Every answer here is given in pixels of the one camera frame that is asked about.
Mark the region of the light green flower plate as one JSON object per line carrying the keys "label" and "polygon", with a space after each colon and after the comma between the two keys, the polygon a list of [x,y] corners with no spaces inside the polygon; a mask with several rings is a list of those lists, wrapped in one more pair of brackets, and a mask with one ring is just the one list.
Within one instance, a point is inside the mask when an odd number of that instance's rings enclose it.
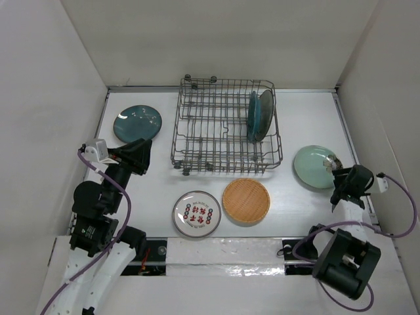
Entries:
{"label": "light green flower plate", "polygon": [[343,168],[343,163],[330,149],[318,145],[302,147],[293,161],[297,176],[307,185],[328,189],[334,186],[333,171]]}

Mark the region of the white plate red characters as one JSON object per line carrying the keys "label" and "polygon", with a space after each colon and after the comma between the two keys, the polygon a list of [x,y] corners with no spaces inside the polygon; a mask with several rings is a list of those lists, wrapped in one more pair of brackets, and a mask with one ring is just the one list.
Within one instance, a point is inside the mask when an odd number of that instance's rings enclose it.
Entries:
{"label": "white plate red characters", "polygon": [[204,191],[191,191],[175,203],[172,220],[175,228],[189,238],[210,236],[221,221],[221,206],[214,196]]}

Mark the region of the round woven bamboo tray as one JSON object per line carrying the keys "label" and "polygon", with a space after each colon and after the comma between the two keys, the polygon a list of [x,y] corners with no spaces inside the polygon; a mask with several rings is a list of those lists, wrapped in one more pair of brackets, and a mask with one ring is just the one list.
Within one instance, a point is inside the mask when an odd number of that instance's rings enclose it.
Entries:
{"label": "round woven bamboo tray", "polygon": [[270,195],[259,181],[239,178],[224,189],[222,205],[233,221],[254,225],[267,215],[270,209]]}

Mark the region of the teal scalloped plate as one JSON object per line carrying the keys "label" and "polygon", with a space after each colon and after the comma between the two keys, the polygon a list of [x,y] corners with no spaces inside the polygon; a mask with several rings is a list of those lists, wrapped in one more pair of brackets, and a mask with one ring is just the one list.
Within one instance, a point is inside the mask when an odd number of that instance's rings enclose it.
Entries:
{"label": "teal scalloped plate", "polygon": [[249,108],[247,116],[247,139],[249,142],[255,142],[261,124],[261,102],[257,93],[253,91],[249,99]]}

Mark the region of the cream plate tree drawing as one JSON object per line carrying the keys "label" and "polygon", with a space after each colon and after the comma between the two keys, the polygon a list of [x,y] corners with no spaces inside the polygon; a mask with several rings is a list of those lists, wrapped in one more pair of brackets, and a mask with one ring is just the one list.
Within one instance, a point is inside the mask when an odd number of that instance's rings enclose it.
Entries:
{"label": "cream plate tree drawing", "polygon": [[266,136],[272,122],[272,116],[274,113],[274,97],[272,91],[265,90],[261,94],[259,100],[261,104],[261,119],[256,140],[260,142]]}

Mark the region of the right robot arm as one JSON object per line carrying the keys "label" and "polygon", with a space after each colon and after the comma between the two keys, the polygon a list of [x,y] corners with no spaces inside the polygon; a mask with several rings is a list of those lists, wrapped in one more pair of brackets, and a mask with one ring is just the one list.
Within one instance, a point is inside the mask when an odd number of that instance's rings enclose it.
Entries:
{"label": "right robot arm", "polygon": [[334,191],[330,198],[332,212],[344,215],[354,225],[328,228],[332,238],[326,243],[321,236],[311,236],[303,242],[303,250],[318,258],[312,277],[349,299],[358,299],[367,286],[381,257],[381,250],[368,242],[364,234],[362,197],[373,186],[373,173],[361,165],[333,172]]}

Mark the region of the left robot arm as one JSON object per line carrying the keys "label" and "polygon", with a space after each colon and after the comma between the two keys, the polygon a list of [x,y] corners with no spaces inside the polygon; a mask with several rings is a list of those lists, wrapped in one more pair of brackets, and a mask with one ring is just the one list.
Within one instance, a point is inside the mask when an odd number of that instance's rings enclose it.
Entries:
{"label": "left robot arm", "polygon": [[129,226],[131,175],[145,175],[152,141],[140,138],[117,148],[95,138],[77,156],[102,182],[86,180],[73,193],[75,223],[62,282],[42,314],[98,314],[121,273],[147,256],[146,233]]}

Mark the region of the dark teal blossom plate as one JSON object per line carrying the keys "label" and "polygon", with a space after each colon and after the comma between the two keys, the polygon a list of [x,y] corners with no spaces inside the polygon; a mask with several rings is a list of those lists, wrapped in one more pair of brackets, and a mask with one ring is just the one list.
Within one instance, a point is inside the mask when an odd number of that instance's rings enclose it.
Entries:
{"label": "dark teal blossom plate", "polygon": [[121,111],[113,124],[114,135],[128,144],[140,138],[153,139],[159,132],[163,120],[160,113],[147,105],[134,105]]}

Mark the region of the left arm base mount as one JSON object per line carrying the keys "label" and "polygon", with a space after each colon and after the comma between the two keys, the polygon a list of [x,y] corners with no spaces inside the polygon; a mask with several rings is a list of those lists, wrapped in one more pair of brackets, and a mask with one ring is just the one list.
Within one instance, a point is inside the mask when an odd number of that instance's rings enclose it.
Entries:
{"label": "left arm base mount", "polygon": [[166,275],[167,238],[148,238],[142,256],[135,257],[123,270],[122,276]]}

